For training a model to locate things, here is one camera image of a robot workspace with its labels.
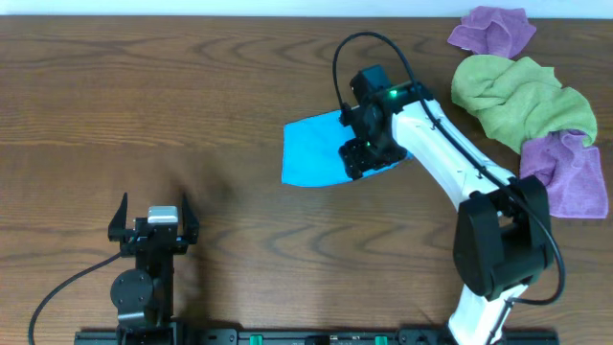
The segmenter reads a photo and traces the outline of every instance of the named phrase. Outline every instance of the wooden table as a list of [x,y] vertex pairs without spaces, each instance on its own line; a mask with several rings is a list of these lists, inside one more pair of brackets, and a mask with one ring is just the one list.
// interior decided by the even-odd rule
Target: wooden table
[[[178,258],[175,314],[198,325],[394,329],[442,324],[462,282],[451,259],[456,213],[417,161],[326,189],[281,184],[283,125],[337,108],[336,45],[369,29],[404,50],[453,123],[517,172],[519,156],[450,102],[468,53],[446,43],[457,19],[203,17],[0,18],[0,343],[22,344],[40,300],[110,257],[123,192],[128,216],[187,191],[203,223]],[[590,100],[613,185],[613,22],[534,20],[524,51]],[[346,47],[343,94],[359,68],[406,76],[373,39]],[[554,219],[568,268],[563,299],[518,306],[514,327],[553,327],[564,343],[613,338],[613,230]],[[41,314],[38,344],[113,328],[120,260],[62,291]],[[528,296],[553,292],[550,269]]]

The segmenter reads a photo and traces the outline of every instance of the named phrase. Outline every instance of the green cloth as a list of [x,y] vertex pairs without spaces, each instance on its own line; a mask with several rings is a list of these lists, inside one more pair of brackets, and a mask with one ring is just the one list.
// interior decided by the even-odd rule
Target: green cloth
[[590,103],[575,89],[561,88],[553,67],[529,57],[517,62],[497,56],[466,58],[453,76],[451,100],[477,117],[488,138],[515,152],[549,132],[578,129],[587,147],[596,139],[596,118]]

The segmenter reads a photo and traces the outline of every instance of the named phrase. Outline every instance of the white wall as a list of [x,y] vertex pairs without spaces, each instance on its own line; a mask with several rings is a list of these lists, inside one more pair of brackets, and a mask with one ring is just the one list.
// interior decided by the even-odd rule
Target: white wall
[[613,0],[0,0],[0,14],[461,16],[476,6],[529,17],[613,18]]

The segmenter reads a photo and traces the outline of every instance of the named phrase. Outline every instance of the wooden surface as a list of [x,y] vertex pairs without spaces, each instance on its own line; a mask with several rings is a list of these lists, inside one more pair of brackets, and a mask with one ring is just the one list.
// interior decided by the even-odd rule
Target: wooden surface
[[[283,125],[337,107],[330,63],[348,34],[388,35],[452,122],[500,165],[519,157],[450,100],[468,56],[446,43],[457,19],[195,17],[0,18],[0,343],[22,344],[40,300],[118,251],[106,226],[128,192],[129,218],[186,190],[205,225],[178,258],[175,314],[199,325],[389,328],[442,324],[462,282],[456,214],[417,161],[326,189],[281,184]],[[524,51],[590,100],[613,185],[613,22],[535,20]],[[341,54],[340,83],[389,48]],[[613,340],[611,219],[554,219],[568,268],[563,299],[517,306],[514,327],[553,327],[564,343]],[[113,328],[121,260],[75,282],[41,314],[38,344]],[[528,296],[556,286],[550,269]]]

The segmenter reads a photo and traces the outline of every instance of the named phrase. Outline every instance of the cloth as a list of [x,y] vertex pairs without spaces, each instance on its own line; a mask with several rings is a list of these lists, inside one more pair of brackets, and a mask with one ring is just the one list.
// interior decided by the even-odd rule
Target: cloth
[[504,10],[479,6],[462,17],[453,29],[450,44],[475,54],[512,58],[528,44],[536,27],[528,23],[524,9]]
[[[349,126],[338,121],[340,110],[313,116],[284,127],[284,162],[281,181],[298,187],[327,187],[352,182],[338,149],[355,138]],[[364,177],[384,172],[364,172]]]
[[554,68],[529,57],[467,57],[451,82],[451,100],[477,117],[488,138],[519,153],[521,145],[549,132],[577,129],[587,147],[596,139],[596,117],[575,89],[561,88]]
[[598,148],[584,148],[585,134],[561,130],[524,143],[519,176],[535,175],[547,188],[550,214],[604,219],[609,210]]

